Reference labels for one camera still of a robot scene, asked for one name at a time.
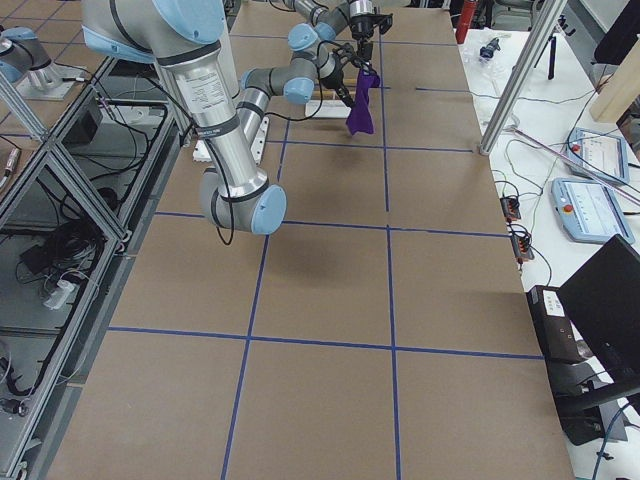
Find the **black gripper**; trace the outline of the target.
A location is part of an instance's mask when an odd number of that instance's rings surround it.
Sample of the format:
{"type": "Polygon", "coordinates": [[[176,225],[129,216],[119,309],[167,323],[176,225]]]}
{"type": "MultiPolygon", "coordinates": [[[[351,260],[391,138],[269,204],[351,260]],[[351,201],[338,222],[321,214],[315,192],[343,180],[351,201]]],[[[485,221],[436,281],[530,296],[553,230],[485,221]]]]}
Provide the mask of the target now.
{"type": "Polygon", "coordinates": [[[359,70],[372,70],[372,55],[373,44],[369,41],[358,40],[355,54],[351,58],[351,64],[359,70]]]}

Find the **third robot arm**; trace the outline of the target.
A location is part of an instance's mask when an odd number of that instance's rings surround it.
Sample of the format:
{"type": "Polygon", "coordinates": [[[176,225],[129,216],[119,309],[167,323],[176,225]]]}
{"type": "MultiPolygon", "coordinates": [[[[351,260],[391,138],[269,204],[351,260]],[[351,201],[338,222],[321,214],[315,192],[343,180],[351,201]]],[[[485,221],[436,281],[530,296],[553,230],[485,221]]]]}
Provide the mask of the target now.
{"type": "Polygon", "coordinates": [[[75,82],[69,67],[55,63],[33,30],[1,31],[1,73],[30,100],[62,101],[75,82]]]}

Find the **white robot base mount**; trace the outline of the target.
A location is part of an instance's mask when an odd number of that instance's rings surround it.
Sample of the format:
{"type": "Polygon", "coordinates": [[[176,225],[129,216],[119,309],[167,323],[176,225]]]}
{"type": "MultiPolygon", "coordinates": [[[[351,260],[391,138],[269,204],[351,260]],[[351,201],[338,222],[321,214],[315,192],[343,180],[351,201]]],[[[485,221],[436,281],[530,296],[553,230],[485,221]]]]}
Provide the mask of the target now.
{"type": "MultiPolygon", "coordinates": [[[[269,118],[264,117],[258,126],[251,128],[251,131],[254,133],[254,135],[252,140],[250,141],[249,150],[257,166],[261,164],[263,159],[269,124],[269,118]]],[[[234,139],[219,141],[214,143],[214,145],[220,146],[224,153],[237,154],[244,152],[244,150],[240,146],[240,142],[235,141],[234,139]]],[[[192,159],[194,162],[199,163],[213,162],[207,144],[204,140],[199,139],[196,142],[195,148],[192,153],[192,159]]]]}

